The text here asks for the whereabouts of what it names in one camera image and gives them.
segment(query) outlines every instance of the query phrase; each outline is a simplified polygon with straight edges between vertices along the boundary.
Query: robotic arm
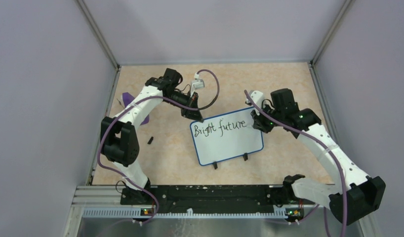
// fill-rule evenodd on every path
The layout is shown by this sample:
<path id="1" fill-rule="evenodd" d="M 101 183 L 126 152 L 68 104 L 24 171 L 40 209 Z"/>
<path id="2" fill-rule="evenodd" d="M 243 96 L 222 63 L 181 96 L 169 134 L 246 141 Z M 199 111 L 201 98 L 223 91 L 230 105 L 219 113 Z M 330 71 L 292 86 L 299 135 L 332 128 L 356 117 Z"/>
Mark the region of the robotic arm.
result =
<path id="1" fill-rule="evenodd" d="M 342 185 L 346 186 L 348 201 L 347 225 L 359 220 L 369 213 L 377 210 L 385 190 L 385 183 L 379 177 L 371 178 L 367 173 L 357 167 L 340 147 L 329 136 L 321 120 L 310 109 L 298 109 L 298 103 L 294 101 L 292 91 L 281 89 L 271 93 L 271 105 L 264 104 L 265 97 L 260 91 L 249 93 L 252 101 L 267 115 L 282 122 L 285 125 L 301 130 L 323 142 L 328 149 L 324 149 L 317 141 L 292 132 L 292 135 L 302 142 L 317 157 L 317 160 L 332 177 L 335 185 L 326 185 L 306 178 L 303 175 L 287 176 L 283 182 L 288 198 L 304 198 L 320 204 L 331 210 L 333 215 L 342 222 L 343 202 Z M 253 127 L 268 133 L 278 126 L 262 115 L 258 110 L 253 110 L 251 115 L 254 120 Z M 345 182 L 341 182 L 336 163 L 329 154 L 332 151 L 339 161 Z"/>
<path id="2" fill-rule="evenodd" d="M 183 80 L 182 75 L 173 69 L 167 68 L 164 75 L 159 78 L 150 78 L 146 83 L 139 95 L 123 110 L 129 109 L 134 106 L 126 115 L 122 116 L 110 130 L 107 138 L 104 141 L 101 153 L 107 157 L 126 177 L 131 179 L 136 185 L 141 188 L 149 189 L 150 180 L 142 172 L 139 162 L 136 161 L 139 153 L 138 138 L 136 130 L 145 119 L 145 117 L 153 110 L 163 99 L 153 98 L 143 101 L 140 104 L 136 102 L 143 98 L 151 96 L 163 96 L 177 102 L 181 105 L 198 108 L 198 94 L 196 92 L 187 94 L 176 90 L 176 86 Z M 181 109 L 181 115 L 185 118 L 197 120 L 202 122 L 203 118 L 201 112 Z M 101 137 L 108 129 L 114 118 L 105 117 L 101 123 Z M 134 190 L 137 188 L 127 182 L 127 185 Z M 148 196 L 142 195 L 141 192 L 135 192 L 138 199 L 144 202 Z"/>

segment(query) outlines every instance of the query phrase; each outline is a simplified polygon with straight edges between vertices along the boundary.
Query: table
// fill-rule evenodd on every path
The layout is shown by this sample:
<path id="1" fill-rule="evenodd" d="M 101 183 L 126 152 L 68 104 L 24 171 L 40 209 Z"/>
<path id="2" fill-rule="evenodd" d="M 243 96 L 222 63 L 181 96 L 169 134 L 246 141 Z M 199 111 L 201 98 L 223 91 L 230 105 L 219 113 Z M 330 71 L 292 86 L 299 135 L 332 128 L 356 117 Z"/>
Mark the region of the table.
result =
<path id="1" fill-rule="evenodd" d="M 129 92 L 136 96 L 149 78 L 162 76 L 166 68 L 182 74 L 184 81 L 180 89 L 193 80 L 193 75 L 199 69 L 209 69 L 217 75 L 220 94 L 214 105 L 202 111 L 204 118 L 246 108 L 245 89 L 260 90 L 270 98 L 270 92 L 289 88 L 300 109 L 310 108 L 324 120 L 307 63 L 123 66 L 110 116 L 122 110 L 117 101 L 122 93 Z M 204 72 L 201 78 L 205 81 L 205 88 L 197 91 L 199 107 L 208 104 L 216 94 L 213 77 Z M 264 149 L 250 154 L 247 161 L 234 158 L 220 162 L 217 170 L 211 165 L 200 166 L 189 129 L 191 122 L 181 117 L 179 108 L 162 103 L 150 113 L 150 122 L 138 128 L 140 154 L 137 160 L 151 184 L 282 184 L 285 176 L 294 174 L 333 183 L 311 152 L 282 128 L 264 134 Z M 154 140 L 148 145 L 152 136 Z M 101 156 L 101 160 L 104 165 L 115 167 L 104 156 Z M 116 173 L 97 167 L 93 184 L 114 184 L 120 179 Z"/>

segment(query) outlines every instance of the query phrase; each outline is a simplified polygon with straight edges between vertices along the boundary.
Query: metal frame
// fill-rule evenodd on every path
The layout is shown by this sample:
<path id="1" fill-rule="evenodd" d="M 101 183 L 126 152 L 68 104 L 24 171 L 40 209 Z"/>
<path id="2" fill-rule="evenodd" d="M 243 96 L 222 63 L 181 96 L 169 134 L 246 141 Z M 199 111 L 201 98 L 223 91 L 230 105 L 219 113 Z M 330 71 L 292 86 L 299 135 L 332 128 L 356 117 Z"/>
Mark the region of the metal frame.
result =
<path id="1" fill-rule="evenodd" d="M 121 72 L 121 67 L 117 63 L 113 53 L 111 52 L 108 44 L 106 43 L 101 31 L 99 30 L 96 22 L 94 21 L 91 13 L 89 12 L 84 0 L 75 0 L 78 4 L 79 9 L 82 11 L 87 23 L 89 24 L 90 28 L 92 29 L 96 39 L 99 41 L 103 51 L 105 52 L 106 56 L 111 61 L 112 65 L 116 69 L 116 76 L 114 79 L 113 86 L 111 88 L 110 98 L 108 99 L 108 104 L 106 106 L 105 114 L 109 114 L 109 111 L 112 106 L 112 102 L 114 99 L 114 93 L 116 90 L 116 86 L 118 83 L 118 79 Z M 311 73 L 311 77 L 313 79 L 313 83 L 317 92 L 317 96 L 320 102 L 320 105 L 323 110 L 324 119 L 326 121 L 329 134 L 333 137 L 333 139 L 338 142 L 338 133 L 336 126 L 333 123 L 333 118 L 331 115 L 331 111 L 329 109 L 328 101 L 326 99 L 325 93 L 323 91 L 323 87 L 320 81 L 320 78 L 317 74 L 317 63 L 319 62 L 323 52 L 325 51 L 326 47 L 328 46 L 331 39 L 334 37 L 335 33 L 337 32 L 343 18 L 345 17 L 346 13 L 351 8 L 354 0 L 345 0 L 343 3 L 337 17 L 335 18 L 332 26 L 330 27 L 327 35 L 323 39 L 322 43 L 320 44 L 314 58 L 308 63 L 308 67 Z M 96 167 L 96 154 L 97 153 L 97 146 L 93 149 L 93 166 L 91 168 L 90 176 L 87 180 L 87 184 L 91 184 L 92 176 L 94 175 L 95 167 Z M 64 236 L 65 237 L 76 237 L 77 233 L 80 229 L 81 218 L 84 210 L 89 207 L 121 207 L 120 205 L 121 194 L 115 190 L 115 186 L 78 186 L 75 196 L 73 198 L 73 203 L 71 206 L 70 214 L 67 220 Z M 362 234 L 364 237 L 381 237 L 383 236 L 379 230 L 378 224 L 375 220 L 374 214 L 371 213 L 364 218 L 359 220 L 359 226 L 362 230 Z"/>

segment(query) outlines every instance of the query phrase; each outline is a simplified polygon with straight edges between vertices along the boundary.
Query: word future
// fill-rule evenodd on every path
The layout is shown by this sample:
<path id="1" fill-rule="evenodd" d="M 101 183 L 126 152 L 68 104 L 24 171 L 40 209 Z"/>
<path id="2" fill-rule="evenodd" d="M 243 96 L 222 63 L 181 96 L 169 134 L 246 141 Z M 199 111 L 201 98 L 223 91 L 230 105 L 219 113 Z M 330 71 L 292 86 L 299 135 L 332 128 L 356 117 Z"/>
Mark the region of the word future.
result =
<path id="1" fill-rule="evenodd" d="M 245 121 L 237 121 L 237 122 L 228 122 L 228 124 L 224 125 L 222 124 L 222 120 L 220 119 L 219 121 L 219 129 L 221 131 L 221 137 L 224 135 L 224 131 L 231 131 L 234 129 L 240 129 L 242 127 L 247 127 L 245 125 Z M 199 128 L 196 124 L 193 126 L 194 129 L 194 137 L 197 137 L 199 134 L 203 134 L 205 137 L 209 136 L 213 132 L 216 132 L 218 129 L 215 129 L 215 126 L 212 123 L 208 124 L 208 127 L 204 128 Z"/>

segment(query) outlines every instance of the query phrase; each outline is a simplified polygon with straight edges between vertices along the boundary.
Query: whiteboard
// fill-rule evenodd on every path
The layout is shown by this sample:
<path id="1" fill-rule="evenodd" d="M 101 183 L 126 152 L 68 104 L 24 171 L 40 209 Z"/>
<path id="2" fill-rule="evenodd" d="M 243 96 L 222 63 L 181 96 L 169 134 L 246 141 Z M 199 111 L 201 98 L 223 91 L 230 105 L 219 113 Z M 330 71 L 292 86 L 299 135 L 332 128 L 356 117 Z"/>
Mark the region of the whiteboard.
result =
<path id="1" fill-rule="evenodd" d="M 254 129 L 250 112 L 253 107 L 206 118 L 190 124 L 200 165 L 209 165 L 261 151 L 263 135 Z"/>

